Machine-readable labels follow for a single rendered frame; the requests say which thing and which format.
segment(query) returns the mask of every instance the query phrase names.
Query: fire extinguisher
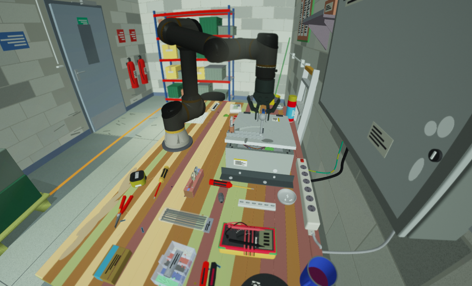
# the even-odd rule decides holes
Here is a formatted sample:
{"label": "fire extinguisher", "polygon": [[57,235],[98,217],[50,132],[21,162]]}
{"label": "fire extinguisher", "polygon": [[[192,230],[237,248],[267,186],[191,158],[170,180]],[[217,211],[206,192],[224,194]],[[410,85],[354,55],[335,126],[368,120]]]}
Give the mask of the fire extinguisher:
{"label": "fire extinguisher", "polygon": [[130,82],[132,83],[132,89],[139,87],[139,82],[137,81],[137,71],[135,70],[134,62],[128,58],[127,62],[128,76],[130,76]]}
{"label": "fire extinguisher", "polygon": [[137,61],[137,65],[139,66],[139,73],[141,74],[141,83],[145,85],[148,83],[147,81],[147,69],[144,60],[142,60],[141,56],[139,55],[139,60]]}

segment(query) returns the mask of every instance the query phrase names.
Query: yellow-green wire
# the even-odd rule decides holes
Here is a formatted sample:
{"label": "yellow-green wire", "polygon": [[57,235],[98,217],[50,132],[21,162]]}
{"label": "yellow-green wire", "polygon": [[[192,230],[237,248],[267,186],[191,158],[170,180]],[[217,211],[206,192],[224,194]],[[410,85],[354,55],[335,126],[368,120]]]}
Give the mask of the yellow-green wire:
{"label": "yellow-green wire", "polygon": [[334,164],[334,169],[331,172],[317,172],[317,171],[312,171],[312,170],[309,170],[309,171],[320,173],[320,174],[331,174],[332,172],[334,172],[336,170],[336,165],[338,165],[338,157],[340,157],[340,152],[341,152],[342,145],[343,145],[343,141],[340,144],[340,150],[338,150],[338,156],[336,156],[336,163]]}

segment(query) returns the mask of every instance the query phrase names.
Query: door handle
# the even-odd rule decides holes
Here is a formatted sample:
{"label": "door handle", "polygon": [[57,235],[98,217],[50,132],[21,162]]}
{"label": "door handle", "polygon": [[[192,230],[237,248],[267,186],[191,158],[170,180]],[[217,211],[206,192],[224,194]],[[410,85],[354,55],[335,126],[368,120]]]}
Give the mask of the door handle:
{"label": "door handle", "polygon": [[77,81],[80,81],[80,79],[79,79],[79,73],[85,72],[85,71],[81,71],[81,72],[78,72],[77,70],[74,70],[74,71],[75,71],[75,77],[77,78]]}

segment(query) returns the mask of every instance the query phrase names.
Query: blue sign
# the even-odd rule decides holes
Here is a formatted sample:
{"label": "blue sign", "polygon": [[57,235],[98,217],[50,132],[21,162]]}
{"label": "blue sign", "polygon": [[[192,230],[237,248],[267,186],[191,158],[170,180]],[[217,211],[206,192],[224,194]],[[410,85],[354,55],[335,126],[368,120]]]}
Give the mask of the blue sign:
{"label": "blue sign", "polygon": [[6,31],[0,33],[0,44],[3,51],[29,48],[23,31]]}

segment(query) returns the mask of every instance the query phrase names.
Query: orange floor line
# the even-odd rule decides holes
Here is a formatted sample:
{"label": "orange floor line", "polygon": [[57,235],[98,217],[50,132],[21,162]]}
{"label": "orange floor line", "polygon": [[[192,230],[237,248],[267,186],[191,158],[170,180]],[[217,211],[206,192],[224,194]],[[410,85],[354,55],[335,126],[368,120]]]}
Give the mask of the orange floor line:
{"label": "orange floor line", "polygon": [[105,151],[109,150],[109,148],[112,147],[112,145],[116,144],[119,140],[121,140],[121,138],[125,137],[127,134],[129,134],[132,130],[135,129],[135,127],[139,126],[141,123],[143,123],[144,121],[146,121],[149,117],[151,117],[153,114],[157,113],[158,110],[160,110],[161,108],[158,108],[155,112],[153,112],[152,114],[150,114],[148,117],[144,118],[141,122],[137,123],[137,125],[135,125],[134,127],[132,127],[132,129],[128,130],[125,134],[121,135],[118,139],[116,139],[116,141],[114,141],[113,143],[111,143],[111,145],[107,146],[107,148],[105,148],[104,150],[102,150],[100,153],[98,153],[96,156],[94,156],[88,163],[85,163],[84,166],[80,167],[80,169],[78,169],[74,174],[72,174],[71,176],[69,176],[65,181],[63,181],[63,183],[61,183],[58,187],[56,187],[56,189],[52,190],[52,192],[49,193],[49,195],[52,195],[54,194],[57,190],[59,190],[60,187],[63,187],[66,183],[68,183],[68,181],[70,181],[73,177],[76,176],[76,174],[78,174],[79,172],[81,172],[85,167],[87,167],[87,165],[91,164],[92,161],[94,161],[96,158],[98,158],[101,154],[103,154]]}

